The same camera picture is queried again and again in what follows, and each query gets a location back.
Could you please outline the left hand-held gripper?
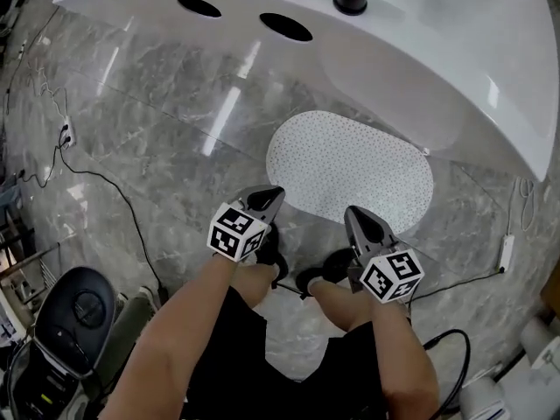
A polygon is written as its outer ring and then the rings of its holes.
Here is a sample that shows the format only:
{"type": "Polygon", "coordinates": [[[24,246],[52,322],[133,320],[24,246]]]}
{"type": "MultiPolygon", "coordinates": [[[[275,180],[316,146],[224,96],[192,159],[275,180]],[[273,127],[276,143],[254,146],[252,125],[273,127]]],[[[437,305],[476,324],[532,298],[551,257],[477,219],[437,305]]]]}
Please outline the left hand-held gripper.
{"type": "Polygon", "coordinates": [[[222,203],[213,216],[206,245],[238,263],[257,251],[284,202],[279,185],[255,185],[222,203]]]}

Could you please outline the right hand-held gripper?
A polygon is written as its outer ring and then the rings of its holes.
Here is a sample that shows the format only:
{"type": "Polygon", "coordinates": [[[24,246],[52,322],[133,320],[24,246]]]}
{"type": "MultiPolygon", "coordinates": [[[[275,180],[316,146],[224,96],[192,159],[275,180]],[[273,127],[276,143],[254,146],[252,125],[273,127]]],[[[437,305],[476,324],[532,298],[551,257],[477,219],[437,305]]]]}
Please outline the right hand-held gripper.
{"type": "Polygon", "coordinates": [[[413,249],[405,249],[389,224],[360,206],[349,206],[344,222],[357,265],[348,270],[352,292],[368,291],[386,304],[411,295],[424,278],[413,249]]]}

